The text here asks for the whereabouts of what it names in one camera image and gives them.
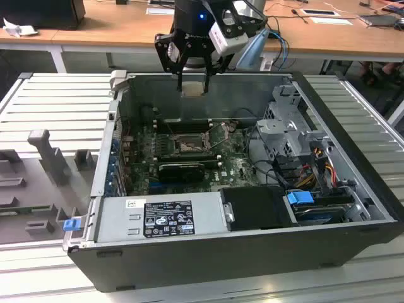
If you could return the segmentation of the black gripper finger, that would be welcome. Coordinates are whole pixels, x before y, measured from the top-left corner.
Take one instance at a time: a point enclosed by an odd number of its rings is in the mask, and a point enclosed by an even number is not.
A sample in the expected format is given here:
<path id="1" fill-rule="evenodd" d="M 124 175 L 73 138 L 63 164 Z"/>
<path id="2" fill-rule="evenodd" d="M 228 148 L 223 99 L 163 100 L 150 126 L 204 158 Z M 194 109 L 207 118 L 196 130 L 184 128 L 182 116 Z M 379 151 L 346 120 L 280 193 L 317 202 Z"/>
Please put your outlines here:
<path id="1" fill-rule="evenodd" d="M 174 45 L 178 50 L 175 61 L 169 56 L 170 46 Z M 187 63 L 187 46 L 185 33 L 181 30 L 174 30 L 168 35 L 161 33 L 155 36 L 155 49 L 165 72 L 177 76 L 177 91 L 182 91 L 182 71 Z"/>
<path id="2" fill-rule="evenodd" d="M 224 73 L 231 60 L 233 59 L 234 54 L 230 54 L 224 57 L 220 57 L 218 61 L 213 62 L 211 55 L 206 55 L 204 59 L 205 63 L 205 80 L 203 84 L 203 93 L 208 93 L 210 78 L 217 73 Z"/>

